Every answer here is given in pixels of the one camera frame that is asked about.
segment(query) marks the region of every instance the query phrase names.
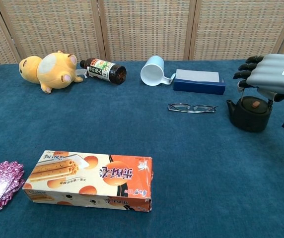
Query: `table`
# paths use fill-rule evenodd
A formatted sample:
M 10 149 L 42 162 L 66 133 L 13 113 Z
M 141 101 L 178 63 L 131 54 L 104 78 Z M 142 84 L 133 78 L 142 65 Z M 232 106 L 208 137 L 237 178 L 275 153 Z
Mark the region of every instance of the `table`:
M 265 131 L 235 128 L 226 100 L 241 96 L 232 76 L 243 62 L 165 62 L 166 76 L 218 71 L 224 95 L 146 86 L 140 61 L 121 62 L 122 85 L 88 78 L 47 95 L 0 65 L 0 162 L 22 163 L 26 179 L 44 150 L 63 150 L 151 156 L 154 171 L 150 213 L 36 204 L 20 190 L 0 211 L 0 237 L 284 238 L 284 101 Z M 194 115 L 169 103 L 218 108 Z

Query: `white mug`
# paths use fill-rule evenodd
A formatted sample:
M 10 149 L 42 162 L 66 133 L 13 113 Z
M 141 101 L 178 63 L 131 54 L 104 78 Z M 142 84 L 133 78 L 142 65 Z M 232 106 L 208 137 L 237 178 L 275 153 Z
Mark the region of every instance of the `white mug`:
M 169 85 L 172 83 L 175 75 L 174 73 L 171 78 L 164 76 L 164 60 L 160 56 L 149 58 L 140 73 L 143 83 L 148 86 L 156 86 L 160 83 Z

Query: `dark glass bottle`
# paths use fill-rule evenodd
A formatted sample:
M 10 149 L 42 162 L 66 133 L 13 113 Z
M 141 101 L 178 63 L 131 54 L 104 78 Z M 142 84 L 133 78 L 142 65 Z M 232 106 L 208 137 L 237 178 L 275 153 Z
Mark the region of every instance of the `dark glass bottle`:
M 118 85 L 122 84 L 127 76 L 124 66 L 96 58 L 80 61 L 80 67 L 87 70 L 87 76 L 97 77 Z

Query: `stuffed animal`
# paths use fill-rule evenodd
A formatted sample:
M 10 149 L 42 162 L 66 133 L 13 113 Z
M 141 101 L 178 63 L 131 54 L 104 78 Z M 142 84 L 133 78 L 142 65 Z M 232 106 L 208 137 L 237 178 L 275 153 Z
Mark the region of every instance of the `stuffed animal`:
M 19 72 L 25 80 L 40 84 L 43 92 L 49 94 L 53 88 L 66 88 L 71 82 L 83 81 L 76 75 L 76 65 L 76 56 L 58 51 L 43 59 L 38 56 L 23 59 L 19 63 Z

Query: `blue box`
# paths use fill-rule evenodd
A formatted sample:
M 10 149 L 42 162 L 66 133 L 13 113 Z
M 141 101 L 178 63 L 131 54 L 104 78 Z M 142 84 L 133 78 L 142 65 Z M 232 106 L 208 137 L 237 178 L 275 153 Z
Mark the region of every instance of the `blue box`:
M 176 70 L 176 78 L 173 83 L 175 91 L 223 95 L 225 89 L 226 84 L 219 79 L 217 72 Z

